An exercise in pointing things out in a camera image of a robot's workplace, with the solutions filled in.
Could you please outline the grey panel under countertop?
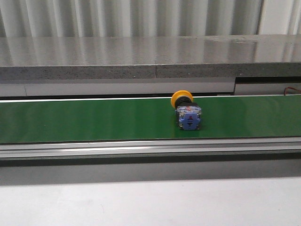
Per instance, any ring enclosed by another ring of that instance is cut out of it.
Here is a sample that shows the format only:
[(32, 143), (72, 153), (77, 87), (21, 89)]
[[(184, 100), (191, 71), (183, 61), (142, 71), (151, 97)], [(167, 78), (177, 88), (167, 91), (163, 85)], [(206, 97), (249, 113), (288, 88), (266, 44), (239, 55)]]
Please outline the grey panel under countertop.
[(299, 89), (301, 78), (155, 78), (1, 81), (1, 97), (166, 95), (178, 90), (193, 94), (261, 95), (282, 94), (286, 87)]

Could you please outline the green conveyor belt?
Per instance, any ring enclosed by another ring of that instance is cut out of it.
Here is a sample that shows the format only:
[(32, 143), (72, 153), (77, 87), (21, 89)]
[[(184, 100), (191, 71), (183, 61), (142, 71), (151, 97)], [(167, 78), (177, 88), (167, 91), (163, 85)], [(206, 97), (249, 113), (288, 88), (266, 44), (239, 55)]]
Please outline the green conveyor belt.
[(199, 130), (176, 125), (168, 98), (2, 102), (0, 141), (13, 143), (183, 138), (298, 137), (301, 97), (200, 97)]

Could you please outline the grey stone countertop slab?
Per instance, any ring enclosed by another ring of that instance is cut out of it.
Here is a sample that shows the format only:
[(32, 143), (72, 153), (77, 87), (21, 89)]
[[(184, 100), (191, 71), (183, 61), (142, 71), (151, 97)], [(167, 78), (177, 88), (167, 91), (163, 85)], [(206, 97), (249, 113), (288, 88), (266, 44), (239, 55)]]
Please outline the grey stone countertop slab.
[(300, 74), (299, 35), (0, 40), (2, 81), (299, 77)]

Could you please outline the white pleated curtain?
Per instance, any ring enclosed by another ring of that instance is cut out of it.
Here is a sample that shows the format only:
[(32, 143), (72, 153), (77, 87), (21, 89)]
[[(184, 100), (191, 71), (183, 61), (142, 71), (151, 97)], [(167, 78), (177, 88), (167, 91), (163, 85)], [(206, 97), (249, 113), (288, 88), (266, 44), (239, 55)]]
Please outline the white pleated curtain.
[(298, 0), (3, 0), (1, 37), (300, 34)]

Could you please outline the yellow push button switch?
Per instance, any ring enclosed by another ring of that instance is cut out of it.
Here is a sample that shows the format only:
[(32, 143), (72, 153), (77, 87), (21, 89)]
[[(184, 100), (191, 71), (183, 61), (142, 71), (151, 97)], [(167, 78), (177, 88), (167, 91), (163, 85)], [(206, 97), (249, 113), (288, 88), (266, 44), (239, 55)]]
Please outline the yellow push button switch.
[(175, 109), (176, 124), (181, 130), (199, 130), (202, 108), (194, 102), (189, 91), (175, 92), (171, 97), (171, 105)]

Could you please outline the aluminium conveyor front rail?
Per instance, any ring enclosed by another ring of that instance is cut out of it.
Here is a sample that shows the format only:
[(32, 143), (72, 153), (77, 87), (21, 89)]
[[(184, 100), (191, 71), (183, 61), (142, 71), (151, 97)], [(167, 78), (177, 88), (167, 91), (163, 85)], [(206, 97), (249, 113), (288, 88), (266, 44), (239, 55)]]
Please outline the aluminium conveyor front rail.
[(106, 154), (299, 151), (300, 137), (168, 139), (1, 145), (2, 158), (65, 157)]

